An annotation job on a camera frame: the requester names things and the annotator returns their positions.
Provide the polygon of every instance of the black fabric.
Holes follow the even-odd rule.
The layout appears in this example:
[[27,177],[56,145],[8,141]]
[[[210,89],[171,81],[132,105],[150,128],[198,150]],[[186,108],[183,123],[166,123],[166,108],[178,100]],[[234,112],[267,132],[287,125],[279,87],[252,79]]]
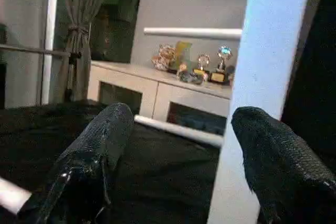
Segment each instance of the black fabric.
[[336,222],[336,178],[302,138],[259,108],[238,108],[232,126],[268,223]]
[[[104,105],[76,102],[0,111],[0,176],[35,190]],[[219,150],[140,124],[120,160],[113,223],[206,223]],[[1,223],[14,217],[0,209]]]

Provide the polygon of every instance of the white wall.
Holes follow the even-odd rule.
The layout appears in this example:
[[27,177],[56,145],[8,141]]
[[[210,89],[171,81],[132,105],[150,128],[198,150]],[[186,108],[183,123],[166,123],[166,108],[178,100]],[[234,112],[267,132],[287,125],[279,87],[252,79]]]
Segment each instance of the white wall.
[[[0,0],[0,23],[6,25],[7,43],[41,47],[44,40],[46,0]],[[6,108],[39,101],[41,57],[4,51],[7,62]]]
[[307,0],[248,0],[224,146],[208,224],[255,224],[259,204],[245,180],[243,155],[230,124],[240,106],[280,119]]
[[174,45],[178,40],[193,43],[193,61],[198,54],[207,52],[213,59],[212,66],[216,66],[219,62],[216,55],[218,46],[223,44],[232,47],[233,54],[237,56],[238,41],[145,36],[143,28],[242,28],[245,7],[246,0],[140,0],[131,62],[152,66],[151,57],[157,53],[159,44]]

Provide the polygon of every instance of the metal rod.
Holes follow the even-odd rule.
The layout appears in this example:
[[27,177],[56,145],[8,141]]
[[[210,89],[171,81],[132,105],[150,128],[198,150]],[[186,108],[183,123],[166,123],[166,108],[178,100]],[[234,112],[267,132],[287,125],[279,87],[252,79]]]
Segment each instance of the metal rod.
[[240,40],[241,29],[217,28],[179,28],[179,27],[145,27],[144,34],[152,36],[187,37],[198,39]]
[[221,146],[224,144],[224,137],[194,130],[191,128],[187,128],[184,126],[167,123],[167,122],[160,122],[155,119],[146,118],[144,116],[135,115],[134,121],[149,127],[154,127],[159,130],[167,131],[179,136],[187,137],[189,139],[192,139],[197,142],[210,144],[214,147],[221,148]]
[[53,56],[58,56],[62,58],[71,56],[71,53],[69,52],[51,51],[51,50],[45,50],[41,48],[17,47],[17,46],[5,45],[5,44],[0,44],[0,49],[4,49],[8,51],[33,52],[37,54],[53,55]]

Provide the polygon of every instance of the shelf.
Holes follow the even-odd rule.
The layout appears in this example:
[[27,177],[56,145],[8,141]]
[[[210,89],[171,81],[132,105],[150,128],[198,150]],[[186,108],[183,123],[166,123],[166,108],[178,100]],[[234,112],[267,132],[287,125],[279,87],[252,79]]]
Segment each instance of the shelf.
[[203,82],[201,85],[194,85],[178,81],[175,74],[132,64],[92,61],[92,65],[184,89],[194,90],[200,93],[214,95],[220,98],[231,99],[231,86],[222,86],[211,82]]

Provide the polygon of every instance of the figurine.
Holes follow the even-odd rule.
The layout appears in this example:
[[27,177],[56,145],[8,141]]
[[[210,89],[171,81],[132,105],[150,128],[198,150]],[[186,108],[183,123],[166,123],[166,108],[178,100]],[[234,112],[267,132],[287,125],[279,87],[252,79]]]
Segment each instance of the figurine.
[[179,81],[188,82],[192,84],[202,84],[203,76],[201,74],[189,73],[188,70],[182,70],[177,73]]
[[231,49],[227,46],[221,46],[218,49],[218,57],[220,58],[220,63],[218,64],[216,70],[210,74],[209,81],[224,83],[226,82],[225,76],[225,63],[232,57]]
[[198,56],[198,68],[195,68],[193,71],[194,73],[204,75],[209,74],[209,71],[204,70],[205,67],[207,67],[210,63],[210,56],[208,54],[203,54]]
[[160,45],[159,54],[152,58],[152,63],[157,70],[167,71],[175,61],[175,48],[170,45]]

